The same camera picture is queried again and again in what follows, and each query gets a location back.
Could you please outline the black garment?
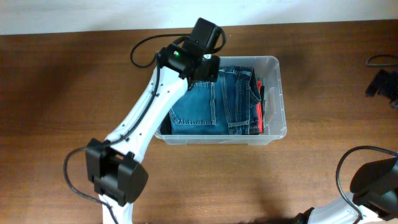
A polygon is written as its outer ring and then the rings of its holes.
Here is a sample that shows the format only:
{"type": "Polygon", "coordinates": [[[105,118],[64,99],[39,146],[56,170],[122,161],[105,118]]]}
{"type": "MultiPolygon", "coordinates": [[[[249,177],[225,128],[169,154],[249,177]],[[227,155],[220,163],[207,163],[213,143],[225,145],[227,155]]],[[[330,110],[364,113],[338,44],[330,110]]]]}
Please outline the black garment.
{"type": "Polygon", "coordinates": [[[160,125],[160,133],[161,135],[171,135],[172,134],[172,125],[171,125],[171,120],[170,116],[167,115],[164,120],[162,121],[160,125]]]}

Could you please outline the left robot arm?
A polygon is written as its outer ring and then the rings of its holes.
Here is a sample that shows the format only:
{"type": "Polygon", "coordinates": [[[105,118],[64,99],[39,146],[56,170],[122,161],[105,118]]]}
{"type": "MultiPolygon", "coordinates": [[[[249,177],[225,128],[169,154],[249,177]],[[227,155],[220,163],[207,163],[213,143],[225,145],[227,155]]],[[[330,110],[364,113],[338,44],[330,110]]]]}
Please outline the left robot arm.
{"type": "Polygon", "coordinates": [[[190,34],[177,35],[155,54],[151,80],[122,123],[103,142],[92,139],[88,143],[88,180],[103,206],[103,223],[132,223],[134,202],[149,177],[141,164],[149,142],[194,82],[216,81],[219,39],[226,42],[222,28],[202,18],[190,34]]]}

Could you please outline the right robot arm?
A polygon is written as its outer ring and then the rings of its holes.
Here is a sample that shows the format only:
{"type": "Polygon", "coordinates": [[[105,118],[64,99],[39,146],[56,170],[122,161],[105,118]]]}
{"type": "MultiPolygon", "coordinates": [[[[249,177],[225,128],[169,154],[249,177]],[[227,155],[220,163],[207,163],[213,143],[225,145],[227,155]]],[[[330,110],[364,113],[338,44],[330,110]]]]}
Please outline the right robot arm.
{"type": "Polygon", "coordinates": [[[340,198],[295,217],[295,223],[371,223],[397,218],[397,153],[376,146],[356,146],[343,154],[335,182],[340,198]],[[341,187],[340,171],[346,158],[356,151],[376,151],[388,159],[363,164],[355,173],[349,191],[341,187]]]}

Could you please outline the black shorts with red waistband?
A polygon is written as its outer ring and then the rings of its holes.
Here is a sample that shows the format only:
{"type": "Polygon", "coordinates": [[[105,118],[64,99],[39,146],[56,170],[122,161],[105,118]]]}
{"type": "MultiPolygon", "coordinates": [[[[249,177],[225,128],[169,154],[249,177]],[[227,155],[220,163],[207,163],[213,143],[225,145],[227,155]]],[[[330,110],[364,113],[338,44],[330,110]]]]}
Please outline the black shorts with red waistband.
{"type": "Polygon", "coordinates": [[[264,114],[265,114],[265,85],[264,79],[262,77],[257,78],[257,87],[259,89],[261,101],[257,104],[257,115],[258,115],[258,126],[259,132],[262,134],[264,132],[264,114]]]}

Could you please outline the dark blue jeans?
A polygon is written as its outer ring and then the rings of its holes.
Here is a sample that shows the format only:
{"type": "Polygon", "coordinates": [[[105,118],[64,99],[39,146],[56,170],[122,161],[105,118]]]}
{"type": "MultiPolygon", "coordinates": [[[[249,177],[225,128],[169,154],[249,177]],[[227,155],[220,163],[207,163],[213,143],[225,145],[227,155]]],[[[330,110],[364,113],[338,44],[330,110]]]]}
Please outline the dark blue jeans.
{"type": "Polygon", "coordinates": [[[258,135],[255,69],[225,66],[216,82],[196,82],[169,111],[173,135],[258,135]]]}

